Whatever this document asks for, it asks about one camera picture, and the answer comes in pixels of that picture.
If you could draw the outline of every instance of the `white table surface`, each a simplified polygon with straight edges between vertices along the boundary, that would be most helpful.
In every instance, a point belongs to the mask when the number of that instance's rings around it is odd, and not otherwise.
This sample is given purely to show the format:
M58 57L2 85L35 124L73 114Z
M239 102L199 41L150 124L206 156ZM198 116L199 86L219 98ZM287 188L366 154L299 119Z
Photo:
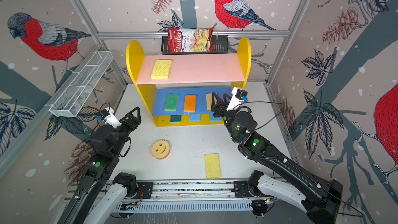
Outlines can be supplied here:
M262 82L248 82L246 91L248 101L269 101ZM258 127L275 116L269 103L246 105L252 109ZM121 119L137 106L141 109L142 123L130 134L131 149L126 157L120 158L111 180L120 172L136 175L137 180L206 179L205 154L211 153L218 153L222 178L247 178L255 169L272 175L271 169L244 159L237 149L238 144L232 142L222 124L155 127L133 84L127 86L116 117ZM290 157L276 119L257 132ZM170 154L162 160L157 160L150 154L150 147L159 139L167 140L171 147Z

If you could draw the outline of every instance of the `blue shelf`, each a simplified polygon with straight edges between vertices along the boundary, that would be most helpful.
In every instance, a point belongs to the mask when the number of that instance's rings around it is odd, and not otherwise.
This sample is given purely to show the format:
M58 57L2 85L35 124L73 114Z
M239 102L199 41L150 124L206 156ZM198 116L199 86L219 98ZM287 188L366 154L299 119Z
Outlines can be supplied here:
M224 93L231 96L230 87L192 87L192 88L172 88L172 89L158 89L156 93L155 105L153 107L152 116L167 116L167 115L187 115L187 114L212 114L212 111L207 111L206 94L216 92L221 98ZM170 112L164 110L166 97L169 93L179 94L177 104L177 111ZM184 112L185 95L196 95L196 112Z

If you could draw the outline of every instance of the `red bird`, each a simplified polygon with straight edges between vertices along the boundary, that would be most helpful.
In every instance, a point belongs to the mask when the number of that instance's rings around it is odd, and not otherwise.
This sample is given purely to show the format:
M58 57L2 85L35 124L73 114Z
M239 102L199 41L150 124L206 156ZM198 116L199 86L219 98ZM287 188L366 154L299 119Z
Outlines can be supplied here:
M261 25L269 30L276 30L266 25L264 20L256 15L250 4L243 0L215 0L216 16L226 25L226 29L240 28L250 25Z
M16 13L7 22L12 37L20 37L39 56L53 61L65 61L77 51L79 43L90 34L65 28L59 24L48 24L32 18L26 13Z
M388 172L383 171L377 164L373 164L386 177L386 180L382 181L382 183L388 184L388 176L398 170L398 84L381 97L376 104L375 135L362 132L359 124L356 122L353 123L358 126L361 132L361 137L357 140L358 142L362 140L362 135L374 138L383 145L383 148L394 160L395 165Z

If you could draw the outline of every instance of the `black wire basket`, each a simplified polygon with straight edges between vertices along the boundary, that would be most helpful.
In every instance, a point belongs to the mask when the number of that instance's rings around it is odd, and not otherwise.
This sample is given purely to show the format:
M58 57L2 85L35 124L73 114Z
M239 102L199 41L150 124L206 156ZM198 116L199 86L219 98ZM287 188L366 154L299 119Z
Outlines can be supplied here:
M228 36L218 35L211 37L214 51L211 52L169 52L169 43L167 36L162 37L162 54L164 55L187 55L187 54L226 54L228 53Z

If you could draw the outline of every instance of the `white wire basket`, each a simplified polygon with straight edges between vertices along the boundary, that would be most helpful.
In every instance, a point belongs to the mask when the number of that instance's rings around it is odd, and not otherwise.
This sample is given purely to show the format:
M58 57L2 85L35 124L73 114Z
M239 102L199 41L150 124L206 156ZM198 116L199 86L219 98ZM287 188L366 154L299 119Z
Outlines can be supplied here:
M87 64L77 74L71 84L50 108L50 112L57 116L76 117L87 101L94 87L101 79L113 56L109 51L91 52Z

